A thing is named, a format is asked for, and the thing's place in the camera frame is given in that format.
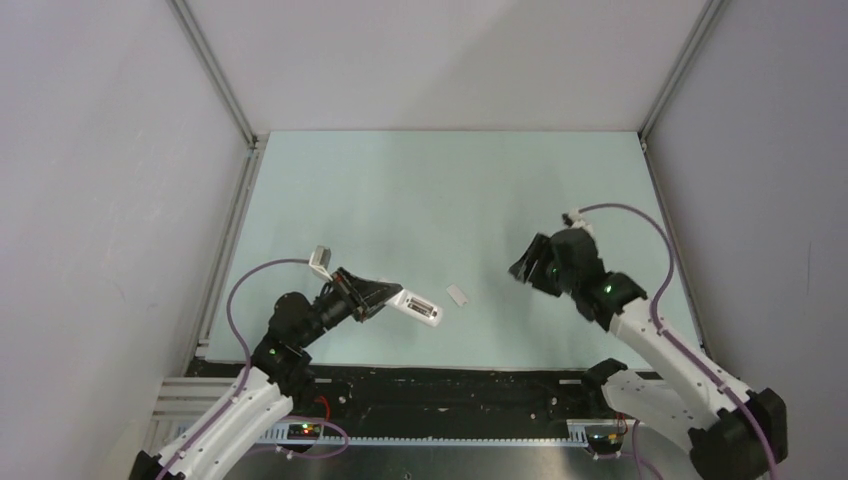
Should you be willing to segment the AAA battery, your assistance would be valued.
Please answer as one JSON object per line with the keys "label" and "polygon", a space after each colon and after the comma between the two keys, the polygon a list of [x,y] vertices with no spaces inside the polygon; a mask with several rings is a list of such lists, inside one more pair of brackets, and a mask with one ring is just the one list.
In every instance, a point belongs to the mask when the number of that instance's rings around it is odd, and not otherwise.
{"label": "AAA battery", "polygon": [[436,315],[436,309],[433,305],[418,298],[409,298],[407,300],[407,307],[427,318],[433,318]]}

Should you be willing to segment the white remote control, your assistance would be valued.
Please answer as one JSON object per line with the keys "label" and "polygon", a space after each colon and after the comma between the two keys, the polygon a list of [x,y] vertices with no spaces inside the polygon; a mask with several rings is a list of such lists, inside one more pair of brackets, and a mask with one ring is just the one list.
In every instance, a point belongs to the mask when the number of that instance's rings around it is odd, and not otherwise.
{"label": "white remote control", "polygon": [[429,327],[437,327],[443,318],[440,306],[408,289],[392,296],[386,305]]}

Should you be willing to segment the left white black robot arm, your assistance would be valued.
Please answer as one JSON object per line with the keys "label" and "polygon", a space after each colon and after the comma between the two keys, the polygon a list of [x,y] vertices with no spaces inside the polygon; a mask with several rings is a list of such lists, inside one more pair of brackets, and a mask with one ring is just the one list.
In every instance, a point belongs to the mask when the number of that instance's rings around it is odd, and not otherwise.
{"label": "left white black robot arm", "polygon": [[313,408],[309,345],[344,320],[364,322],[406,295],[397,283],[366,280],[343,268],[330,274],[314,299],[297,291],[282,295],[237,380],[181,437],[156,454],[139,452],[130,478],[222,478],[274,423]]}

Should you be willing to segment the white battery cover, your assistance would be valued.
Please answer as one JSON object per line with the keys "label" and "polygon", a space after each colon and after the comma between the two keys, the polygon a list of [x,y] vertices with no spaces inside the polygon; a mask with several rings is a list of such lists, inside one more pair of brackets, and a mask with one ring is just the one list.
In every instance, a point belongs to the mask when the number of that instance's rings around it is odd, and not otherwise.
{"label": "white battery cover", "polygon": [[469,302],[466,294],[455,284],[449,285],[446,291],[457,306],[464,306]]}

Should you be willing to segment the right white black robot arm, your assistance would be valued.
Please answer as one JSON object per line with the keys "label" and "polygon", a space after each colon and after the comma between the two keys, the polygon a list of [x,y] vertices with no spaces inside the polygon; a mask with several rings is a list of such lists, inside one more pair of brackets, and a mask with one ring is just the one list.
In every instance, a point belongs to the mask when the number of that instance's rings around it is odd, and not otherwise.
{"label": "right white black robot arm", "polygon": [[588,414],[602,418],[616,411],[647,423],[685,452],[703,479],[776,474],[789,453],[784,400],[770,388],[754,391],[684,343],[641,286],[604,267],[587,229],[536,234],[509,273],[546,294],[568,295],[584,318],[630,347],[662,379],[648,382],[626,364],[604,360],[582,379]]}

